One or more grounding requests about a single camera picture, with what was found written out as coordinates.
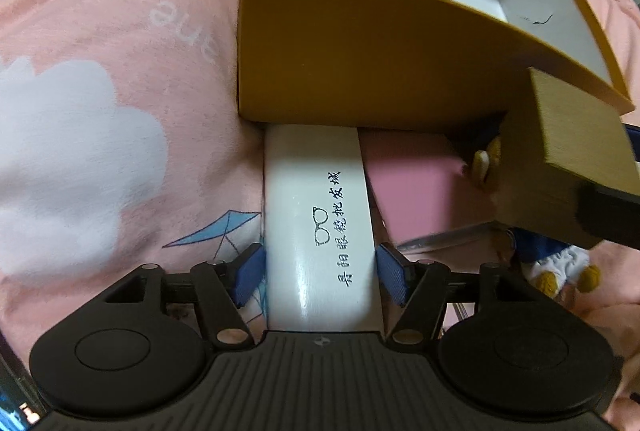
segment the stuffed toy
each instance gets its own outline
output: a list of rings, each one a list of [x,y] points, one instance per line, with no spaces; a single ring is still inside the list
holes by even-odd
[[[488,193],[495,192],[499,164],[498,136],[485,150],[476,151],[470,169],[471,181]],[[494,242],[498,254],[503,259],[515,257],[526,280],[549,297],[558,296],[567,283],[582,293],[591,292],[600,284],[600,269],[590,264],[587,251],[575,245],[517,227],[505,227],[503,235],[495,236]]]

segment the ribbed black surface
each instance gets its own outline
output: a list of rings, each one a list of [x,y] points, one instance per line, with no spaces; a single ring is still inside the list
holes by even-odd
[[[419,355],[375,334],[270,332],[250,351],[220,355],[182,400],[128,421],[53,413],[35,431],[606,431],[594,414],[514,423],[459,401]]]

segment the pink notebook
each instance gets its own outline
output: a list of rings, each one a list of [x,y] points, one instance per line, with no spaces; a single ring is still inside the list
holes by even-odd
[[[369,186],[392,243],[422,252],[481,237],[492,226],[489,195],[463,175],[444,135],[360,130]]]

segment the open box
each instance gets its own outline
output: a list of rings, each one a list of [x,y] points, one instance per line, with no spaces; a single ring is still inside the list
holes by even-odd
[[[444,130],[507,110],[538,68],[633,109],[586,0],[241,0],[252,121]]]

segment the yellow plush foot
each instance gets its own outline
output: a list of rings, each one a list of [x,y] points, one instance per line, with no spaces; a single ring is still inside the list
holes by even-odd
[[[555,297],[558,292],[558,280],[553,272],[545,270],[536,278],[535,287],[549,297]]]
[[[595,265],[585,268],[578,278],[578,291],[586,294],[596,289],[600,284],[600,269]]]

